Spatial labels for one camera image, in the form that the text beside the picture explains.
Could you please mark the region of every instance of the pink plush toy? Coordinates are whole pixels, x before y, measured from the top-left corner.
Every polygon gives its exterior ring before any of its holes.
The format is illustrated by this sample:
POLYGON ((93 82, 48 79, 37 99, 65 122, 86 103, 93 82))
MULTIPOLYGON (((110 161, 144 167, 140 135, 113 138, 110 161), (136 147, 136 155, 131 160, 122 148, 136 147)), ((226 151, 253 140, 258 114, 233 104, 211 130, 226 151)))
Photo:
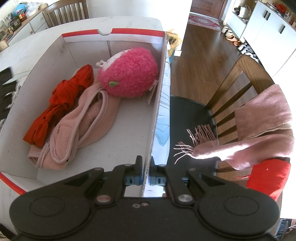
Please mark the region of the pink plush toy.
POLYGON ((134 48, 100 61, 98 79, 111 95, 132 98, 141 97, 150 90, 157 79, 158 67, 150 50, 134 48))

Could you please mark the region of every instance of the chair backrest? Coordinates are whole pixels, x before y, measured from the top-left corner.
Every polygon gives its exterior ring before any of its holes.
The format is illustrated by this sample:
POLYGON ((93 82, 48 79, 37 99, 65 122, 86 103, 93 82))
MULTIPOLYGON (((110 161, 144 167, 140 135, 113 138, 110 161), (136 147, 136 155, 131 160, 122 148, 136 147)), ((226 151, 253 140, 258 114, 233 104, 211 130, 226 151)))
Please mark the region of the chair backrest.
MULTIPOLYGON (((238 91, 233 97, 231 97, 225 104, 222 105, 214 114, 213 117, 218 116, 223 111, 225 111, 228 107, 230 107, 234 102, 236 102, 244 93, 246 93, 252 86, 256 90, 257 94, 260 94, 262 91, 267 89, 269 86, 273 85, 274 82, 269 74, 265 71, 265 69, 258 64, 255 60, 247 55, 241 55, 234 66, 232 67, 231 71, 228 73, 224 81, 221 83, 213 97, 207 104, 209 109, 213 109, 213 107, 221 100, 223 95, 230 89, 230 87, 235 83, 238 77, 244 72, 244 74, 250 80, 245 87, 243 87, 240 91, 238 91)), ((228 121, 234 118, 234 112, 227 115, 221 121, 219 121, 216 126, 219 127, 224 125, 228 121)), ((223 131, 222 133, 218 134, 218 138, 227 136, 237 130, 236 125, 230 127, 229 129, 223 131)), ((237 141, 233 139, 227 143, 232 143, 237 141)))
POLYGON ((70 22, 83 19, 80 3, 82 4, 84 18, 89 18, 86 0, 59 0, 43 11, 48 26, 51 28, 59 24, 64 24, 64 20, 68 23, 69 19, 70 22))

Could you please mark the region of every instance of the wooden chair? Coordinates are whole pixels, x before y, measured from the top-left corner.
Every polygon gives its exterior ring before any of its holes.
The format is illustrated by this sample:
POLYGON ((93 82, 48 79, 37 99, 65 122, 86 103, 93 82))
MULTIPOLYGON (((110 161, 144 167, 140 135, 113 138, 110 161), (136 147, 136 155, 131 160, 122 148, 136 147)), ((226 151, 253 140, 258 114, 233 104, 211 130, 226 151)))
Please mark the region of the wooden chair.
MULTIPOLYGON (((178 96, 170 96, 170 153, 167 161, 167 165, 173 165, 181 173, 185 175, 188 168, 196 168, 209 172, 215 175, 217 172, 228 172, 234 171, 232 167, 226 167, 217 169, 219 158, 209 158, 204 160, 194 159, 188 155, 182 157, 176 164, 175 161, 178 156, 174 157, 179 150, 173 148, 178 142, 191 145, 192 140, 190 139, 186 129, 195 132, 197 125, 209 124, 214 135, 218 136, 218 139, 225 137, 233 132, 236 132, 236 125, 217 133, 217 127, 228 123, 234 119, 234 112, 227 115, 221 121, 216 123, 215 117, 223 113, 228 107, 235 103, 244 93, 246 93, 252 86, 256 90, 257 94, 274 84, 272 78, 268 75, 265 69, 259 65, 255 60, 247 55, 241 55, 231 71, 221 83, 213 97, 207 104, 203 104, 194 100, 190 100, 178 96), (222 105, 216 112, 213 113, 212 108, 221 100, 223 95, 230 89, 235 83, 238 77, 245 73, 250 82, 238 91, 233 97, 231 97, 225 104, 222 105)), ((233 139, 228 143, 235 142, 237 139, 233 139)))
POLYGON ((48 26, 50 28, 57 26, 59 25, 59 22, 60 24, 64 24, 64 20, 66 23, 68 23, 69 22, 68 16, 70 17, 70 22, 82 20, 83 18, 82 18, 80 3, 82 3, 84 17, 86 19, 89 18, 86 0, 59 0, 54 4, 50 5, 48 8, 44 9, 43 11, 43 15, 45 17, 45 20, 48 26), (59 22, 58 22, 56 13, 54 12, 55 10, 57 10, 58 12, 59 22))

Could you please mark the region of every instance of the pink towel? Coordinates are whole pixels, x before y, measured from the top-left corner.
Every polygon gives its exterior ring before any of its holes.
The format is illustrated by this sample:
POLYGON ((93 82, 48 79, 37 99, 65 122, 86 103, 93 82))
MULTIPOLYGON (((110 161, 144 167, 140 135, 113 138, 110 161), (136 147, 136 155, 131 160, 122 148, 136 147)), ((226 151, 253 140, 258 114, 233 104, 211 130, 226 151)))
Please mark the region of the pink towel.
POLYGON ((279 85, 272 85, 235 111, 238 142, 218 145, 210 127, 199 126, 194 147, 179 143, 182 154, 196 159, 219 157, 237 170, 274 157, 290 157, 294 147, 292 115, 279 85))
POLYGON ((78 107, 61 119, 42 149, 31 146, 29 160, 38 168, 64 169, 78 148, 107 133, 119 103, 120 97, 109 95, 99 83, 88 87, 80 96, 78 107))

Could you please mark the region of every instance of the screw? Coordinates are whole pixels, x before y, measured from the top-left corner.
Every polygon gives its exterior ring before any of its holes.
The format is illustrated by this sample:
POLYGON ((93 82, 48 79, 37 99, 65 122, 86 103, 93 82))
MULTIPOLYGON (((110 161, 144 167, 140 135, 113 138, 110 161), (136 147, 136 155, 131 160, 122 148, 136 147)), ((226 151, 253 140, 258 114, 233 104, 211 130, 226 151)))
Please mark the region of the screw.
POLYGON ((147 202, 142 202, 142 203, 141 203, 141 206, 143 206, 143 207, 147 207, 147 206, 149 206, 149 203, 147 203, 147 202))
POLYGON ((191 202, 192 199, 193 199, 193 198, 192 198, 190 195, 188 195, 188 194, 182 194, 182 195, 180 195, 180 196, 178 197, 178 200, 179 200, 180 202, 191 202))
POLYGON ((139 208, 139 207, 141 207, 141 205, 138 204, 138 203, 134 203, 134 204, 132 205, 132 207, 134 207, 134 208, 139 208))
POLYGON ((110 202, 111 197, 109 195, 100 195, 100 196, 97 196, 96 200, 98 202, 105 203, 105 202, 110 202))

